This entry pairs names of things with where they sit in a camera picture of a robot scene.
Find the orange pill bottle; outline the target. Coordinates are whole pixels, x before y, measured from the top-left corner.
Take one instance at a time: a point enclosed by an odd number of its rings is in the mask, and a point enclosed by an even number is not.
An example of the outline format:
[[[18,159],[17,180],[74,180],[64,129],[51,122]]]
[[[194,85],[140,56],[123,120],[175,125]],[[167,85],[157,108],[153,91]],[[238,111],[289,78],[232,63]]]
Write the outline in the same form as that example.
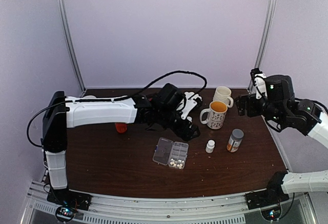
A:
[[[123,134],[127,131],[128,126],[125,123],[115,123],[116,131],[120,134]]]

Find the clear plastic pill organizer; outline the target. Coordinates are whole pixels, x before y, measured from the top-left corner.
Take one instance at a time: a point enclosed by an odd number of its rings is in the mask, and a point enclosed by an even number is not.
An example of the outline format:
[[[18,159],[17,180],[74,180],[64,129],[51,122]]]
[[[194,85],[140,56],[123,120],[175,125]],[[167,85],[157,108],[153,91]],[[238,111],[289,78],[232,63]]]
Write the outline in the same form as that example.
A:
[[[182,159],[186,164],[188,149],[189,145],[185,142],[171,141],[161,137],[156,145],[152,160],[164,166],[169,166],[171,158]]]

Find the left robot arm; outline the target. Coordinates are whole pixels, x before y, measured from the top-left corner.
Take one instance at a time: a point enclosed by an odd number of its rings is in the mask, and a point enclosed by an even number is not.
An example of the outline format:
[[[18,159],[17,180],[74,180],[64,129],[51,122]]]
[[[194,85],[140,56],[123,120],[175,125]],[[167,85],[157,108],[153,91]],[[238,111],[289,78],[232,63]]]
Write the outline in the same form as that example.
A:
[[[45,152],[53,196],[63,206],[70,205],[74,195],[67,189],[66,172],[67,129],[93,124],[157,124],[170,129],[184,141],[200,135],[199,127],[187,117],[202,104],[194,92],[182,92],[165,84],[158,93],[147,97],[131,96],[77,98],[57,91],[43,116],[42,148]]]

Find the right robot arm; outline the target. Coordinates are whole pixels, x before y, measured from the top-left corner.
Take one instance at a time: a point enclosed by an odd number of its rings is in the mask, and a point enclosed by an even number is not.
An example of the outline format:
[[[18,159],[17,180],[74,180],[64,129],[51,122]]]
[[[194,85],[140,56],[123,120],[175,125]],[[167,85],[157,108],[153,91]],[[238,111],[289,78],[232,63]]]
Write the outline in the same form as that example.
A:
[[[311,99],[295,97],[288,75],[266,76],[258,68],[251,70],[254,94],[240,95],[235,104],[240,116],[262,116],[265,123],[280,133],[293,128],[327,146],[327,107]],[[282,194],[326,192],[327,171],[310,173],[277,172],[263,192],[263,200],[274,204]]]

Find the small white pill bottle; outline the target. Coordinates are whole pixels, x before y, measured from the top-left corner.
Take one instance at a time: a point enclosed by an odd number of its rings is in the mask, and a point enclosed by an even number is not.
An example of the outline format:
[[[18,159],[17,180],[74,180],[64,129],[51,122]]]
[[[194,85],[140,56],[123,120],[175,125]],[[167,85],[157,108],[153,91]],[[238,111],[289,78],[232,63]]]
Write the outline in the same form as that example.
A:
[[[207,153],[212,153],[215,148],[215,141],[214,140],[209,140],[206,145],[206,152]]]

